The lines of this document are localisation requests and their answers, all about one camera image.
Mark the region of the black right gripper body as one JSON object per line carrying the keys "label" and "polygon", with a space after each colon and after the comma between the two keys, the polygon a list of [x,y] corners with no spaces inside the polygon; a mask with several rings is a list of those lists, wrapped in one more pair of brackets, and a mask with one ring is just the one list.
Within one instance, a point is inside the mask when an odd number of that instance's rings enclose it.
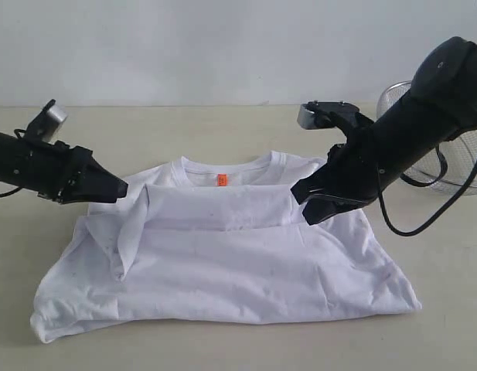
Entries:
{"label": "black right gripper body", "polygon": [[319,169],[319,198],[336,205],[368,205],[389,185],[389,133],[356,131]]}

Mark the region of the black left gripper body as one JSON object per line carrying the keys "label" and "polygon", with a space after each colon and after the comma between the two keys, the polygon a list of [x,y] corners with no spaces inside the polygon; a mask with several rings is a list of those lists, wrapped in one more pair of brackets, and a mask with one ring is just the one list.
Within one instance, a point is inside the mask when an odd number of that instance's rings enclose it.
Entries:
{"label": "black left gripper body", "polygon": [[63,142],[29,143],[29,190],[59,204],[87,202],[82,186],[93,160],[90,149]]}

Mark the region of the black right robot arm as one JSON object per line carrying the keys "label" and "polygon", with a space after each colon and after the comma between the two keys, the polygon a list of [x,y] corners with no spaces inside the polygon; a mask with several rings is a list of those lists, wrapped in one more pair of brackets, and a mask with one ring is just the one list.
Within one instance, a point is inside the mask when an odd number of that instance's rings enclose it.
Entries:
{"label": "black right robot arm", "polygon": [[291,188],[308,224],[382,202],[386,187],[442,142],[477,130],[477,44],[454,36],[437,46],[376,121],[355,105],[314,100],[300,107],[298,123],[346,136],[319,170]]}

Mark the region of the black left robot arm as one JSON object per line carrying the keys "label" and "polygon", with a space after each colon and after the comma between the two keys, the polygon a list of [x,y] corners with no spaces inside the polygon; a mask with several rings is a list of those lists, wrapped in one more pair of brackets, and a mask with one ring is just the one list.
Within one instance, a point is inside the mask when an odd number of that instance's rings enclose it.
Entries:
{"label": "black left robot arm", "polygon": [[60,204],[115,203],[128,184],[94,159],[90,149],[49,140],[66,120],[51,100],[15,136],[0,132],[0,182],[28,189]]}

